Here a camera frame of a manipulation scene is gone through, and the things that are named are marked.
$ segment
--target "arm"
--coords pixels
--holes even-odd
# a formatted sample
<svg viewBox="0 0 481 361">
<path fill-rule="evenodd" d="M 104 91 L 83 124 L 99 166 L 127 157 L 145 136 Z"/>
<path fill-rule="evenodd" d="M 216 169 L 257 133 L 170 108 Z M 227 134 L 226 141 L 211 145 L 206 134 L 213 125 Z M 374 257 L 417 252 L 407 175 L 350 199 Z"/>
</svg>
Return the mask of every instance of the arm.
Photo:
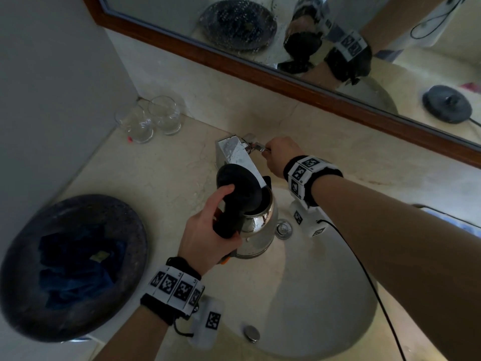
<svg viewBox="0 0 481 361">
<path fill-rule="evenodd" d="M 359 33 L 369 43 L 374 55 L 413 28 L 442 1 L 444 0 L 389 0 Z M 289 34 L 314 26 L 314 20 L 310 16 L 303 18 L 300 22 L 292 22 L 294 25 L 288 28 Z M 336 89 L 341 84 L 334 78 L 325 62 L 306 72 L 303 79 L 329 89 Z"/>
<path fill-rule="evenodd" d="M 304 154 L 290 138 L 263 152 L 271 171 Z M 481 240 L 439 218 L 334 175 L 311 193 L 364 266 L 450 361 L 481 351 Z"/>
<path fill-rule="evenodd" d="M 217 208 L 234 185 L 219 188 L 205 203 L 204 209 L 189 218 L 185 226 L 178 256 L 201 276 L 214 267 L 223 256 L 240 247 L 242 239 L 235 234 L 221 238 L 213 231 L 213 218 L 221 213 Z M 155 313 L 139 306 L 95 358 L 95 361 L 153 361 L 167 333 L 168 325 Z"/>
</svg>

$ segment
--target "mirror frame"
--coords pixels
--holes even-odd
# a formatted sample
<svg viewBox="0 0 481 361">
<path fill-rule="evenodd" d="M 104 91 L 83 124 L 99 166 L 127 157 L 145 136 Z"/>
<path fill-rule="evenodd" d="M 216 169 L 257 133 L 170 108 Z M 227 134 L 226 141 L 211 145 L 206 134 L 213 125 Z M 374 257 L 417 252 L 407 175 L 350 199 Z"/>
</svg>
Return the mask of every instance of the mirror frame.
<svg viewBox="0 0 481 361">
<path fill-rule="evenodd" d="M 95 23 L 244 81 L 379 130 L 446 157 L 481 168 L 481 146 L 407 117 L 390 114 L 349 96 L 212 48 L 172 31 L 109 10 L 101 0 L 84 0 Z"/>
</svg>

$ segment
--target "pink object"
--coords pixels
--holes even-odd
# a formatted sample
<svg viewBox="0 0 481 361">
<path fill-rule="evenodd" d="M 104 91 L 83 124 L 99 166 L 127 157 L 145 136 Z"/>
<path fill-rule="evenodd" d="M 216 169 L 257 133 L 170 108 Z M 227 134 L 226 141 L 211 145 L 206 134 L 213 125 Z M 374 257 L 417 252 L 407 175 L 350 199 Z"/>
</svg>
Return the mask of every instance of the pink object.
<svg viewBox="0 0 481 361">
<path fill-rule="evenodd" d="M 461 87 L 471 92 L 481 94 L 481 85 L 475 84 L 474 82 L 468 82 L 467 84 L 462 84 Z"/>
</svg>

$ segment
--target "folded cloth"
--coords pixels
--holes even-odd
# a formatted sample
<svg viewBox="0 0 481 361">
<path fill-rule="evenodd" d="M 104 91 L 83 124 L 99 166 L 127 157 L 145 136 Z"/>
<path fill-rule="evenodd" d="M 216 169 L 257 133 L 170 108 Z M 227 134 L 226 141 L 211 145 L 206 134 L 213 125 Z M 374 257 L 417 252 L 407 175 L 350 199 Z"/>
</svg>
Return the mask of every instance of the folded cloth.
<svg viewBox="0 0 481 361">
<path fill-rule="evenodd" d="M 50 294 L 48 309 L 67 308 L 113 287 L 127 244 L 107 239 L 103 225 L 82 226 L 40 239 L 40 288 Z"/>
</svg>

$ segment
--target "glass cup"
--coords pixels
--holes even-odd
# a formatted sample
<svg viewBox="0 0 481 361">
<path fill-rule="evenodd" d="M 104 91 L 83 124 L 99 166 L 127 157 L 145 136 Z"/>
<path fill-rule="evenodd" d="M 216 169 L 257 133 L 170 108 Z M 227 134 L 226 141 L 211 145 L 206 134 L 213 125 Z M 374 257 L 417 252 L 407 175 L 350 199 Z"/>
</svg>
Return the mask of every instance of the glass cup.
<svg viewBox="0 0 481 361">
<path fill-rule="evenodd" d="M 165 135 L 171 136 L 180 131 L 180 110 L 168 96 L 157 96 L 149 102 L 147 108 L 152 116 L 152 121 Z"/>
<path fill-rule="evenodd" d="M 127 104 L 115 112 L 115 122 L 135 143 L 147 143 L 153 137 L 151 121 L 137 104 Z"/>
</svg>

